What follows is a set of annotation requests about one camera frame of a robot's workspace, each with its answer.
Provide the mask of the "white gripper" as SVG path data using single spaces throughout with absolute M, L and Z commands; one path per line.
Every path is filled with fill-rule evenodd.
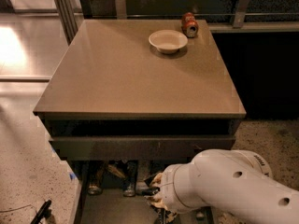
M 151 187 L 159 187 L 160 194 L 147 196 L 148 203 L 156 208 L 162 208 L 186 213 L 195 208 L 193 197 L 194 187 L 192 164 L 174 164 L 168 166 L 163 172 L 158 173 L 150 182 Z

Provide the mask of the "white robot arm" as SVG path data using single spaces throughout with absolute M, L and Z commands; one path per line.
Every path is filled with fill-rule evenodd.
M 299 224 L 299 191 L 272 179 L 268 163 L 246 150 L 209 149 L 168 166 L 149 203 L 176 214 L 213 206 L 251 224 Z

